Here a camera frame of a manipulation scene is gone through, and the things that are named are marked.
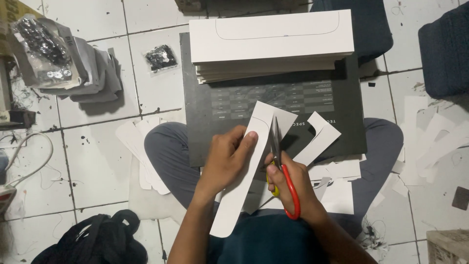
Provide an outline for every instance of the tile floor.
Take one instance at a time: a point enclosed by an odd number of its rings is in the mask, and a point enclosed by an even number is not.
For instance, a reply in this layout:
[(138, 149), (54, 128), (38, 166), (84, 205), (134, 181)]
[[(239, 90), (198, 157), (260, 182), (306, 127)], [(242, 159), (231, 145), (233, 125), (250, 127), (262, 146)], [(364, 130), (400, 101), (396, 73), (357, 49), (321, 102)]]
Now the tile floor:
[[(76, 36), (90, 44), (101, 49), (113, 48), (120, 65), (123, 91), (117, 101), (91, 106), (35, 94), (24, 87), (21, 78), (12, 82), (15, 101), (37, 111), (38, 122), (32, 129), (47, 133), (54, 154), (45, 168), (18, 186), (18, 195), (6, 215), (7, 222), (0, 224), (1, 237), (8, 240), (9, 253), (0, 260), (5, 264), (29, 263), (77, 221), (98, 213), (112, 215), (127, 208), (131, 154), (114, 136), (119, 124), (147, 118), (158, 110), (166, 111), (157, 114), (166, 120), (185, 122), (181, 68), (150, 76), (143, 52), (168, 44), (179, 57), (179, 33), (189, 30), (190, 19), (306, 12), (310, 6), (274, 11), (266, 0), (256, 4), (238, 0), (229, 7), (223, 7), (221, 0), (212, 0), (204, 12), (183, 14), (176, 10), (173, 0), (24, 2), (70, 27)], [(384, 0), (384, 3), (394, 46), (360, 69), (363, 109), (365, 117), (400, 124), (404, 96), (428, 96), (420, 69), (417, 31), (423, 24), (457, 7), (459, 2)], [(469, 119), (461, 106), (431, 100), (428, 109), (418, 114), (417, 125), (425, 128), (435, 112), (457, 123)], [(24, 131), (15, 132), (18, 138), (24, 134)], [(8, 146), (8, 142), (0, 142), (0, 146)], [(47, 148), (42, 138), (29, 140), (9, 175), (17, 177), (35, 167)], [(11, 155), (14, 148), (6, 150)], [(469, 188), (468, 161), (469, 148), (448, 154), (439, 162), (435, 183), (411, 187), (409, 198), (394, 192), (392, 183), (382, 190), (386, 198), (367, 214), (367, 220), (389, 245), (388, 251), (370, 251), (380, 263), (426, 264), (427, 230), (469, 228), (464, 221), (469, 212), (451, 207), (456, 187)], [(169, 253), (177, 231), (178, 225), (168, 218), (141, 223), (135, 237), (147, 248), (149, 263), (164, 263), (163, 251)]]

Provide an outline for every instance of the gray fabric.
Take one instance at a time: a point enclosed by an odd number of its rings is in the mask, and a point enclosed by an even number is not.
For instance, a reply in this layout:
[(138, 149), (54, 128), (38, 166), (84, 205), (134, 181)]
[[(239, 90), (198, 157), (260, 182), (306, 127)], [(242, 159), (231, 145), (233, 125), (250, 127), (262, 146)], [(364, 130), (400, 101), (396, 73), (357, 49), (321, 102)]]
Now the gray fabric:
[[(367, 160), (360, 162), (362, 178), (352, 181), (355, 214), (330, 214), (352, 237), (362, 231), (362, 219), (391, 172), (403, 144), (402, 131), (396, 124), (377, 118), (365, 118), (364, 124), (368, 153)], [(168, 189), (187, 208), (200, 170), (189, 166), (186, 125), (168, 122), (153, 128), (145, 138), (145, 151)], [(253, 216), (274, 213), (284, 211), (258, 210)]]

